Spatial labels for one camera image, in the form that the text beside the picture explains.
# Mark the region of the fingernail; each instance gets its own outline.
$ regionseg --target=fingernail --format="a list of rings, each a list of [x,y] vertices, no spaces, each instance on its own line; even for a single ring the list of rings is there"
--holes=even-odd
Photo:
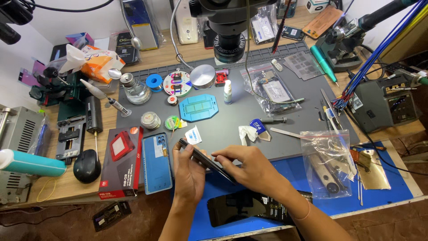
[[[189,144],[189,145],[187,145],[187,146],[186,146],[186,149],[185,149],[185,150],[186,150],[186,151],[191,151],[192,149],[193,149],[193,145],[190,145],[190,144]]]

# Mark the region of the teal tube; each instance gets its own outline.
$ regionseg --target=teal tube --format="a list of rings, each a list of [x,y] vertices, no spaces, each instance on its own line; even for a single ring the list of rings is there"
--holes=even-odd
[[[315,59],[317,59],[318,63],[321,65],[321,68],[324,70],[324,72],[330,77],[330,79],[337,83],[337,78],[333,73],[333,70],[328,65],[327,61],[325,60],[324,54],[321,52],[321,50],[318,48],[318,46],[314,45],[310,48],[311,53],[315,56]]]
[[[0,170],[59,177],[65,173],[67,166],[60,160],[5,149],[0,151]]]

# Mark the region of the blue mat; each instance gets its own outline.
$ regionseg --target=blue mat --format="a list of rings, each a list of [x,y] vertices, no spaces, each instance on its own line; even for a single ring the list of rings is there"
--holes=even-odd
[[[386,151],[380,151],[380,154],[387,162],[393,164],[393,161]],[[293,184],[294,188],[297,190],[310,192],[302,157],[279,160],[272,162],[272,164],[284,177],[286,177],[291,182],[291,184]],[[382,163],[382,166],[385,169],[386,177],[388,178],[389,184],[391,185],[391,190],[364,190],[364,206],[360,206],[360,201],[357,198],[358,187],[356,181],[351,184],[353,193],[351,197],[314,200],[314,205],[329,216],[333,216],[336,214],[343,214],[412,199],[413,195],[411,194],[398,170],[388,166],[385,163]],[[242,189],[245,189],[245,187],[242,185],[233,186],[229,181],[220,176],[218,173],[207,174],[204,195],[196,208],[189,240],[193,241],[208,238],[219,238],[223,236],[282,225],[279,222],[264,220],[257,217],[250,217],[238,222],[233,222],[213,228],[208,215],[207,201],[211,198],[234,193]]]

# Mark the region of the human arm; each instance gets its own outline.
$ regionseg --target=human arm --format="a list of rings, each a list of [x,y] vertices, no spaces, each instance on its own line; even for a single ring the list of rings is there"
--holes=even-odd
[[[338,223],[294,189],[257,147],[231,145],[212,156],[237,182],[284,205],[305,240],[352,240]],[[240,168],[232,164],[234,159],[242,162]]]
[[[177,142],[172,149],[175,171],[174,199],[159,241],[184,241],[189,237],[196,206],[202,198],[205,186],[205,167],[191,160],[193,148],[197,146],[187,145],[180,153],[181,145]]]

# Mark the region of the hand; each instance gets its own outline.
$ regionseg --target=hand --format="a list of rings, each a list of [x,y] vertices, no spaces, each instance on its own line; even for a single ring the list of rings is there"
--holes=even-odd
[[[175,173],[175,193],[174,200],[183,202],[183,205],[193,204],[195,207],[199,203],[204,193],[205,187],[205,167],[199,161],[190,160],[192,158],[195,145],[187,145],[180,153],[181,144],[177,142],[172,149]]]
[[[286,188],[291,186],[257,147],[230,145],[211,155],[237,182],[255,192],[275,198],[281,192],[278,190],[279,184]],[[234,159],[242,162],[241,168],[232,164]]]

